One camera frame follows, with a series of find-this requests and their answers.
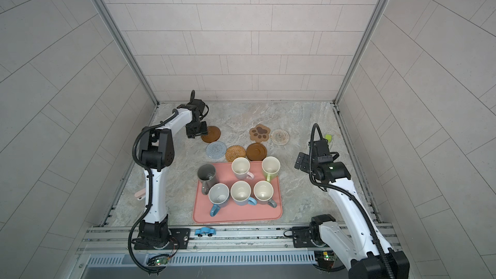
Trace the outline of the dark wooden coaster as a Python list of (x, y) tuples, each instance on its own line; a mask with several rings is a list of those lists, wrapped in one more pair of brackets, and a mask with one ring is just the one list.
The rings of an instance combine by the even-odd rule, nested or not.
[(250, 161), (262, 161), (267, 157), (267, 149), (261, 143), (252, 143), (246, 148), (246, 157)]
[(201, 139), (205, 143), (213, 143), (219, 140), (221, 137), (221, 130), (216, 127), (216, 126), (208, 126), (207, 127), (207, 134), (202, 135)]

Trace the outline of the blue woven coaster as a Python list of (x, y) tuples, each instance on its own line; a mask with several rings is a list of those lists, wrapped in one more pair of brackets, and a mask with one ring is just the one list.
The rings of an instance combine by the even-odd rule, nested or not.
[(227, 147), (223, 142), (213, 142), (210, 143), (206, 148), (206, 154), (209, 158), (213, 160), (219, 160), (226, 155)]

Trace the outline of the rattan woven coaster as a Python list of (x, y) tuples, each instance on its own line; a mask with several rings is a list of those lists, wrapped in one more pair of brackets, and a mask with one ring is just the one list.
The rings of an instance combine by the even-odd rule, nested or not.
[(228, 162), (234, 162), (237, 158), (245, 158), (246, 150), (240, 145), (233, 145), (226, 150), (225, 158)]

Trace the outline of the white multicolour woven coaster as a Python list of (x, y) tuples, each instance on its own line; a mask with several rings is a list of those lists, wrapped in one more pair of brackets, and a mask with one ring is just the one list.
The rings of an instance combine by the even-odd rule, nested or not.
[(283, 146), (289, 143), (290, 135), (284, 129), (275, 129), (271, 132), (271, 140), (277, 146)]

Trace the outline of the cork paw coaster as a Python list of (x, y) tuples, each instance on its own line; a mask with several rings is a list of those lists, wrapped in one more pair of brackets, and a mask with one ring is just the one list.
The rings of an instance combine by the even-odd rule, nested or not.
[(249, 129), (250, 140), (262, 143), (270, 139), (271, 129), (265, 125), (258, 124), (255, 127)]

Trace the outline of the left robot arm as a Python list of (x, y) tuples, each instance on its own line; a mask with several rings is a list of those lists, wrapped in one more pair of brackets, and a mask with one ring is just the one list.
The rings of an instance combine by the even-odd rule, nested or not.
[(191, 97), (188, 103), (175, 108), (169, 118), (144, 127), (136, 137), (132, 156), (145, 171), (147, 204), (132, 228), (138, 229), (138, 237), (130, 241), (135, 249), (163, 249), (173, 241), (165, 203), (165, 175), (175, 156), (173, 137), (182, 128), (186, 128), (188, 138), (206, 135), (204, 118), (208, 112), (205, 102)]

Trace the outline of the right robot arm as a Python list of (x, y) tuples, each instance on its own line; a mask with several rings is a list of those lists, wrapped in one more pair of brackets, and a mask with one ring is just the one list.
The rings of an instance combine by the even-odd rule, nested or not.
[(317, 123), (312, 126), (308, 146), (309, 152), (299, 153), (294, 167), (328, 193), (350, 232), (345, 235), (331, 215), (315, 216), (309, 225), (313, 243), (330, 247), (349, 278), (408, 278), (408, 258), (379, 231), (357, 194), (350, 172), (338, 161), (339, 153), (330, 151)]

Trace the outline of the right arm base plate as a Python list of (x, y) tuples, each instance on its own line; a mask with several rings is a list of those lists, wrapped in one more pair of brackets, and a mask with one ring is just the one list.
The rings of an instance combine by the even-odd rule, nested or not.
[(291, 238), (295, 248), (323, 247), (324, 243), (318, 237), (316, 227), (292, 227)]

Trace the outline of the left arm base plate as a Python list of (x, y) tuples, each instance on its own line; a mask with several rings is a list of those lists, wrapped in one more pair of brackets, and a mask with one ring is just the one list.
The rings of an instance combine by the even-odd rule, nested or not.
[(139, 231), (131, 240), (135, 250), (186, 249), (190, 229), (152, 229)]

